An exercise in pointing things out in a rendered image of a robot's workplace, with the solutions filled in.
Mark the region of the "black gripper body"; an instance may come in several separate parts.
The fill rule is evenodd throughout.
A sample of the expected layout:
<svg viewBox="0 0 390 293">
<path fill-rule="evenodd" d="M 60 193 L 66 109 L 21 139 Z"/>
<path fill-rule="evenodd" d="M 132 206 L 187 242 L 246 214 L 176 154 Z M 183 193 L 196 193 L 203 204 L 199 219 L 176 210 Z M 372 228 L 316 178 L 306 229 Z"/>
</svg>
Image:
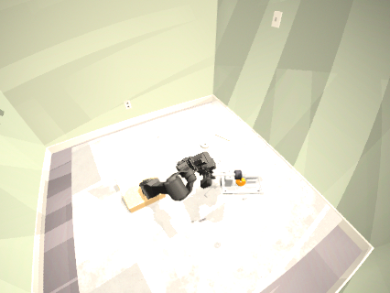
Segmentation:
<svg viewBox="0 0 390 293">
<path fill-rule="evenodd" d="M 204 168 L 204 165 L 198 167 L 197 173 L 199 173 L 199 176 L 203 176 L 203 179 L 200 181 L 200 186 L 205 189 L 209 187 L 212 184 L 211 180 L 211 173 L 206 174 L 202 169 Z"/>
</svg>

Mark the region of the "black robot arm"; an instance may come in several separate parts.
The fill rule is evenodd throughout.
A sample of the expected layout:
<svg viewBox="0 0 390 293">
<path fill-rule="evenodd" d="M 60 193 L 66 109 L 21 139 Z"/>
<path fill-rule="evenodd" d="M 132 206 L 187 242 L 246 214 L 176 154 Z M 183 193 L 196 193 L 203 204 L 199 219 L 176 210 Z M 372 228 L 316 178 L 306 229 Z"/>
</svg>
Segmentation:
<svg viewBox="0 0 390 293">
<path fill-rule="evenodd" d="M 165 181 L 161 181 L 159 178 L 149 178 L 144 179 L 138 186 L 148 200 L 159 194 L 165 194 L 173 201 L 183 201 L 192 192 L 194 182 L 197 180 L 195 172 L 197 172 L 198 167 L 202 165 L 204 165 L 202 170 L 206 174 L 209 174 L 209 171 L 217 168 L 213 157 L 211 157 L 207 151 L 204 151 L 194 157 L 185 157 L 180 160 L 177 163 L 177 166 L 175 166 L 178 172 L 173 173 Z M 186 186 L 180 177 L 187 181 Z"/>
</svg>

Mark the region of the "amber ring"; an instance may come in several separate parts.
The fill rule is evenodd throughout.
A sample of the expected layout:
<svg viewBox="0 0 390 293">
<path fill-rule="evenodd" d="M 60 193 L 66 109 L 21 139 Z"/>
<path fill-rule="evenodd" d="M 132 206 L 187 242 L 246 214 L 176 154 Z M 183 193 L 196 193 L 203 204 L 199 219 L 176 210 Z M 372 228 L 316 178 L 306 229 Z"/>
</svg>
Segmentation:
<svg viewBox="0 0 390 293">
<path fill-rule="evenodd" d="M 241 181 L 241 182 L 240 182 Z M 242 179 L 237 179 L 236 181 L 236 184 L 238 185 L 238 186 L 244 186 L 244 184 L 245 184 L 245 179 L 244 178 L 242 178 Z"/>
</svg>

